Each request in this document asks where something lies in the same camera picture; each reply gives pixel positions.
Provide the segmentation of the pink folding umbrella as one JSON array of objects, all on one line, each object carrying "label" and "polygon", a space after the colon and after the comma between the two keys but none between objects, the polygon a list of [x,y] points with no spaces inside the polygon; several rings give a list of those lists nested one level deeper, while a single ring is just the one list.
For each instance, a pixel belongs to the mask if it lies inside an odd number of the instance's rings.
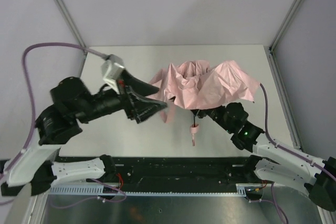
[{"label": "pink folding umbrella", "polygon": [[225,119],[223,104],[238,99],[254,101],[254,95],[260,83],[250,77],[238,64],[224,61],[216,67],[210,67],[205,60],[187,61],[179,66],[170,64],[161,69],[150,81],[159,88],[152,98],[167,102],[167,111],[160,112],[164,123],[174,118],[175,109],[221,111],[215,119],[224,123],[225,130],[236,133],[246,122],[247,116],[232,115]]}]

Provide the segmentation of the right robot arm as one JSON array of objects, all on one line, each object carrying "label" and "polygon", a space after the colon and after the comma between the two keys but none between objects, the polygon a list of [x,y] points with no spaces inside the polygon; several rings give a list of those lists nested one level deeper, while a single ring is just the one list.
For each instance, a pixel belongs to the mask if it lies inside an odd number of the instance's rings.
[{"label": "right robot arm", "polygon": [[324,210],[335,211],[335,158],[322,159],[271,139],[267,131],[248,121],[241,103],[207,110],[193,110],[194,116],[210,117],[231,135],[240,150],[251,152],[255,177],[295,189]]}]

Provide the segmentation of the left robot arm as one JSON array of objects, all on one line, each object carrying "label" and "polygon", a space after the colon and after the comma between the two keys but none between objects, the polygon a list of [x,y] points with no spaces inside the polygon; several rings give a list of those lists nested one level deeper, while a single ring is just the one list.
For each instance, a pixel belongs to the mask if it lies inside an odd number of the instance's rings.
[{"label": "left robot arm", "polygon": [[117,169],[109,155],[73,163],[52,162],[50,157],[81,133],[81,124],[118,111],[124,111],[128,119],[137,123],[146,121],[167,107],[165,102],[152,98],[158,91],[158,87],[127,71],[117,79],[115,89],[104,84],[96,94],[80,78],[63,79],[51,89],[52,105],[36,119],[29,147],[18,158],[1,161],[2,196],[17,196],[28,184],[31,195],[36,196],[52,186],[76,180],[113,180]]}]

